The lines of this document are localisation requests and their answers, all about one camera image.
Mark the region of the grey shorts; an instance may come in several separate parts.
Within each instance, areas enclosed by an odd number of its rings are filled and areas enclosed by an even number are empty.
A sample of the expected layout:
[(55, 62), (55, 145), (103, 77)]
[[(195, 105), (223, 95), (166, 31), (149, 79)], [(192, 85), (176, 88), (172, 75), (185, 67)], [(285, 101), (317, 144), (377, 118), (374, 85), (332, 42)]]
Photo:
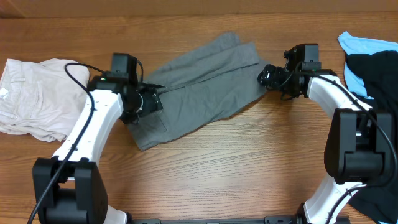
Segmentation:
[(163, 108), (128, 125), (138, 148), (145, 151), (238, 113), (266, 92), (257, 77), (267, 64), (254, 43), (227, 32), (158, 68), (144, 81), (160, 85)]

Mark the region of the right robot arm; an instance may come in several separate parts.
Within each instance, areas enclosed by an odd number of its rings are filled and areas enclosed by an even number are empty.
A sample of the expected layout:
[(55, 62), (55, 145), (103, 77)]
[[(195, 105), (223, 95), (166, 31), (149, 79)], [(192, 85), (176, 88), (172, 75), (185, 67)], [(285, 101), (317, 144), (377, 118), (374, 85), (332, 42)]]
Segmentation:
[(268, 64), (258, 75), (282, 100), (304, 96), (331, 118), (324, 151), (326, 176), (295, 215), (268, 216), (265, 223), (349, 223), (340, 211), (360, 190), (385, 187), (397, 177), (391, 141), (392, 116), (374, 110), (350, 93), (337, 74), (323, 69), (318, 44), (299, 44), (284, 52), (286, 64)]

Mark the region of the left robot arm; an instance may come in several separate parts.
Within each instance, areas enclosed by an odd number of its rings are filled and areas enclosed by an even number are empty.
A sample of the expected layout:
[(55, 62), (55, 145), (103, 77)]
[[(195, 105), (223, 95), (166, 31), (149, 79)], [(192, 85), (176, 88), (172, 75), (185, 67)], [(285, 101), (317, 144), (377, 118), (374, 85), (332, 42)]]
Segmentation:
[(98, 169), (117, 120), (138, 124), (141, 117), (162, 109), (159, 85), (144, 83), (141, 62), (115, 53), (111, 68), (101, 70), (82, 89), (85, 107), (65, 142), (49, 159), (38, 158), (32, 168), (36, 204), (28, 219), (41, 223), (132, 223), (128, 212), (109, 205)]

